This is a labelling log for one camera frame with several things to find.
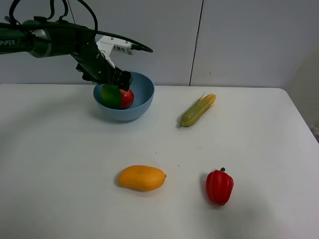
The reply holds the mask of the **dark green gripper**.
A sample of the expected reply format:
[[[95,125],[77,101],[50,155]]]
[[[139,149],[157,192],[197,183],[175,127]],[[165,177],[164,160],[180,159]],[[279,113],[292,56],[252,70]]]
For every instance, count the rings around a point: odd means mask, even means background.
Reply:
[[[114,85],[124,91],[129,90],[133,81],[131,73],[118,67],[113,68],[95,41],[78,45],[71,56],[78,62],[76,69],[83,74],[84,80],[96,84]]]

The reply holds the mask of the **dark green robot arm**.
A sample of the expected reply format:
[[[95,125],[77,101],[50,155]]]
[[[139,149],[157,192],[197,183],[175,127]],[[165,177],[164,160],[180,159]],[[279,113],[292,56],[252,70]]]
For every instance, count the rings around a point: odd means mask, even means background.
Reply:
[[[127,91],[132,75],[107,59],[88,32],[87,27],[67,22],[48,22],[43,18],[28,20],[21,25],[0,25],[0,53],[27,52],[35,58],[71,55],[77,71],[85,81],[114,85]]]

